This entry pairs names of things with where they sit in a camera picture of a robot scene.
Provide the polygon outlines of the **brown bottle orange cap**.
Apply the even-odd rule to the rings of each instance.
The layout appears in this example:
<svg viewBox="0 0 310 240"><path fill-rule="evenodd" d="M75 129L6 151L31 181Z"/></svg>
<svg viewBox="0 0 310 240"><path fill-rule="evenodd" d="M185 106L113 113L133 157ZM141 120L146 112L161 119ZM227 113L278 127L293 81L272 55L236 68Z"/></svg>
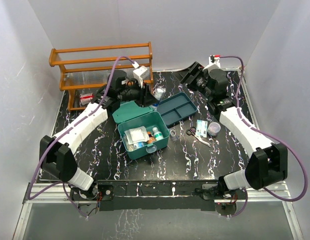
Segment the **brown bottle orange cap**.
<svg viewBox="0 0 310 240"><path fill-rule="evenodd" d="M152 144L153 142L156 141L156 139L151 133L148 132L148 136L149 136L149 140L147 141L147 144Z"/></svg>

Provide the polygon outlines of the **white bottle green label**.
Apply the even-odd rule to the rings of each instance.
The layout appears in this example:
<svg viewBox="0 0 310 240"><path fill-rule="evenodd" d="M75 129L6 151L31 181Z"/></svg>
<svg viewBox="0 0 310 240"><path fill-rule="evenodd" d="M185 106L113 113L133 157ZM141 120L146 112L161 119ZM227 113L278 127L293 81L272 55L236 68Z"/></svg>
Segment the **white bottle green label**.
<svg viewBox="0 0 310 240"><path fill-rule="evenodd" d="M152 131L153 137L156 141L162 140L164 138L162 132L157 127L153 127Z"/></svg>

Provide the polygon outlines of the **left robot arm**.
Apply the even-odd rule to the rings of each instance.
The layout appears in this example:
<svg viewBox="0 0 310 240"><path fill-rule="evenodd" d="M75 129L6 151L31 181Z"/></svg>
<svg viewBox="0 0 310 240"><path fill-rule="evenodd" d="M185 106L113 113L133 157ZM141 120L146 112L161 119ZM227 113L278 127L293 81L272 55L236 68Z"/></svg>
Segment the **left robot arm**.
<svg viewBox="0 0 310 240"><path fill-rule="evenodd" d="M63 183L80 189L88 200L98 195L94 179L81 170L74 154L91 132L105 122L120 107L122 102L134 101L139 107L148 107L157 102L150 84L146 67L140 66L128 78L123 70L114 70L85 110L66 128L53 137L44 136L40 141L40 168Z"/></svg>

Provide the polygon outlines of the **bag of blue-white packets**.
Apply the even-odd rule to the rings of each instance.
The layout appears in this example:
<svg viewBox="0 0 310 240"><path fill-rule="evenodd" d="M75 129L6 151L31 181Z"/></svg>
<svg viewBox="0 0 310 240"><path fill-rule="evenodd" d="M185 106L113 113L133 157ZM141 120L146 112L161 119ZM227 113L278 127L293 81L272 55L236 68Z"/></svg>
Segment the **bag of blue-white packets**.
<svg viewBox="0 0 310 240"><path fill-rule="evenodd" d="M133 143L133 144L128 144L127 145L127 150L129 152L133 152L133 151L138 150L138 149L140 149L140 148L142 148L142 147L144 147L146 145L147 145L146 142L137 142L137 143Z"/></svg>

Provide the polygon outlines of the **white gauze pad packet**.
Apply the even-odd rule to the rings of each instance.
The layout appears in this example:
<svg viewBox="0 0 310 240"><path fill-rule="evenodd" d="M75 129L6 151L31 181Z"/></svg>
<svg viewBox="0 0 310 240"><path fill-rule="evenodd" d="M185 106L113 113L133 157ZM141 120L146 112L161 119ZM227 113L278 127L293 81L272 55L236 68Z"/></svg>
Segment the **white gauze pad packet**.
<svg viewBox="0 0 310 240"><path fill-rule="evenodd" d="M149 140L149 134L144 126L128 129L124 134L129 144L147 142Z"/></svg>

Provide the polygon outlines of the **white-blue ointment tube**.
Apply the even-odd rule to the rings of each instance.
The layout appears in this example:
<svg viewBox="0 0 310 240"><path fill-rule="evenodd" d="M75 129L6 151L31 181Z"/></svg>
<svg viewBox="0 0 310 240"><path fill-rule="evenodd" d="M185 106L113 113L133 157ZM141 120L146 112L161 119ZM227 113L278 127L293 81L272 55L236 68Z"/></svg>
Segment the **white-blue ointment tube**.
<svg viewBox="0 0 310 240"><path fill-rule="evenodd" d="M154 97L156 98L157 102L152 104L151 107L153 108L154 111L157 110L159 104L160 104L160 101L162 99L162 97L165 95L166 93L166 88L162 87L162 86L159 86L158 88L156 88L154 90Z"/></svg>

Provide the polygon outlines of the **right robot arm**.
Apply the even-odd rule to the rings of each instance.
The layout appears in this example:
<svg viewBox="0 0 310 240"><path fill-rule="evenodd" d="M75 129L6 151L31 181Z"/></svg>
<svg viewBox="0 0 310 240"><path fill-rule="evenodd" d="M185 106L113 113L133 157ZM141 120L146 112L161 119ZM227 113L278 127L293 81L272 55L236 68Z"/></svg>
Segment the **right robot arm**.
<svg viewBox="0 0 310 240"><path fill-rule="evenodd" d="M228 94L229 79L218 66L204 68L198 62L178 72L176 78L192 91L200 92L208 111L230 130L245 149L249 162L244 170L235 171L218 179L214 191L228 199L239 188L262 189L283 181L288 176L288 149L256 132L255 125L241 114Z"/></svg>

